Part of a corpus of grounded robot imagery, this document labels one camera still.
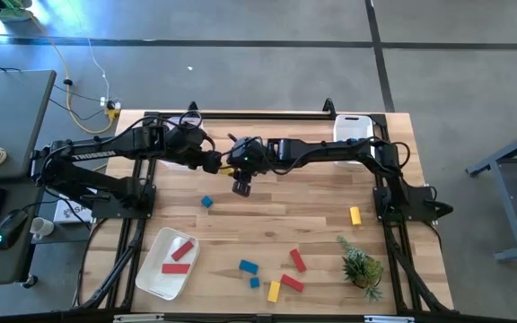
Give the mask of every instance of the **blue cube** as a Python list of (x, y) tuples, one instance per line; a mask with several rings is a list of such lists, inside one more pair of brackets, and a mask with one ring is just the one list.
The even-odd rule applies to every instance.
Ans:
[(209, 208), (209, 207), (211, 207), (211, 205), (213, 204), (213, 200), (211, 199), (211, 197), (209, 197), (209, 196), (205, 196), (205, 197), (203, 197), (203, 199), (201, 200), (201, 203), (202, 203), (206, 208)]
[(259, 270), (259, 265), (253, 264), (247, 260), (241, 260), (241, 263), (239, 264), (239, 269), (256, 275)]
[(258, 277), (252, 277), (250, 279), (250, 288), (257, 288), (260, 286), (260, 280)]

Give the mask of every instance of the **wooden table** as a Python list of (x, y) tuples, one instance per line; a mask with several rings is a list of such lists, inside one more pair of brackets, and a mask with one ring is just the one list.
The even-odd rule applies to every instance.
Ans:
[[(144, 115), (143, 110), (121, 113), (117, 131)], [(410, 116), (387, 114), (390, 140), (407, 143), (410, 161), (404, 168), (411, 185), (424, 178), (418, 158)], [(228, 133), (236, 136), (293, 137), (304, 141), (332, 140), (333, 121), (304, 120), (205, 120), (204, 129), (214, 138), (217, 150), (232, 147)], [(404, 160), (401, 151), (400, 159)], [(111, 158), (107, 174), (130, 176), (133, 161)], [(201, 246), (197, 263), (183, 293), (164, 301), (136, 289), (133, 312), (221, 312), (288, 314), (394, 314), (386, 246), (381, 224), (372, 203), (374, 176), (364, 167), (339, 168), (332, 162), (313, 163), (285, 176), (269, 173), (252, 180), (252, 191), (244, 198), (231, 192), (232, 178), (202, 170), (176, 170), (157, 164), (158, 187), (153, 218), (147, 222), (141, 254), (143, 262), (158, 231), (163, 227), (196, 237)], [(208, 195), (215, 203), (201, 205)], [(350, 223), (349, 207), (358, 206), (363, 224)], [(121, 221), (107, 221), (91, 244), (84, 269), (83, 300), (103, 281), (113, 266)], [(451, 308), (451, 296), (438, 240), (422, 223), (409, 223), (408, 234), (416, 271), (438, 299)], [(385, 269), (380, 283), (383, 299), (369, 302), (364, 291), (345, 281), (338, 235), (350, 240)], [(289, 256), (298, 248), (307, 271), (298, 274)], [(250, 289), (250, 274), (238, 269), (241, 259), (259, 265), (261, 285)], [(403, 270), (405, 301), (410, 304), (407, 277)], [(282, 286), (278, 303), (267, 301), (271, 280), (289, 274), (305, 283), (302, 293)], [(122, 299), (127, 270), (122, 275), (118, 298)]]

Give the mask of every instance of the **red block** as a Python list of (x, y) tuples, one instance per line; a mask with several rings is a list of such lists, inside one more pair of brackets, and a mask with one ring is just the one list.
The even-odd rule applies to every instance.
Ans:
[(302, 292), (302, 289), (304, 289), (303, 283), (297, 281), (289, 275), (283, 275), (283, 277), (280, 279), (280, 282), (293, 287), (298, 292)]
[(306, 270), (306, 266), (304, 265), (304, 261), (302, 261), (301, 254), (298, 253), (298, 249), (291, 250), (291, 257), (293, 258), (294, 264), (296, 265), (296, 269), (298, 269), (298, 272), (304, 272)]
[(179, 249), (177, 249), (177, 251), (173, 252), (173, 254), (171, 255), (171, 257), (175, 260), (175, 261), (179, 261), (179, 259), (181, 259), (183, 256), (185, 256), (185, 254), (191, 250), (193, 248), (193, 242), (191, 241), (187, 241), (185, 242), (184, 245), (180, 246)]
[(189, 264), (162, 264), (163, 274), (186, 274), (190, 268)]

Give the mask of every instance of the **concrete floor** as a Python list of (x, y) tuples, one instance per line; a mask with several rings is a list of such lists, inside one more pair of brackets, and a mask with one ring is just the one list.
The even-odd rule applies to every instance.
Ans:
[[(57, 37), (100, 39), (370, 41), (364, 0), (66, 0), (36, 1), (34, 13)], [(507, 0), (374, 0), (382, 41), (517, 43), (517, 2)], [(0, 34), (38, 37), (30, 22), (0, 24)], [(75, 91), (102, 96), (105, 86), (85, 46), (60, 47)], [(111, 95), (124, 109), (319, 110), (331, 97), (339, 110), (384, 111), (372, 48), (96, 47)], [(413, 119), (428, 183), (453, 214), (440, 232), (452, 298), (468, 314), (517, 319), (517, 261), (494, 252), (514, 246), (494, 181), (463, 169), (517, 136), (517, 50), (384, 51), (394, 107)], [(53, 49), (0, 44), (0, 65), (48, 68), (64, 77)], [(65, 100), (54, 91), (53, 98)], [(95, 102), (74, 99), (90, 115)], [(86, 121), (94, 129), (103, 117)], [(39, 144), (88, 138), (67, 114), (48, 106)], [(44, 209), (51, 213), (52, 206)], [(67, 309), (83, 244), (37, 248), (29, 291), (0, 286), (0, 314)]]

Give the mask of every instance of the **small plant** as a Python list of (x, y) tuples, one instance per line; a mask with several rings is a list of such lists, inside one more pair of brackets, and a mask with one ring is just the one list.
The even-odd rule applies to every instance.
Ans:
[(368, 297), (370, 301), (382, 298), (382, 292), (378, 290), (382, 277), (381, 262), (366, 256), (364, 251), (353, 247), (344, 237), (338, 236), (337, 240), (346, 251), (346, 257), (342, 257), (345, 261), (346, 280), (364, 289), (364, 297)]

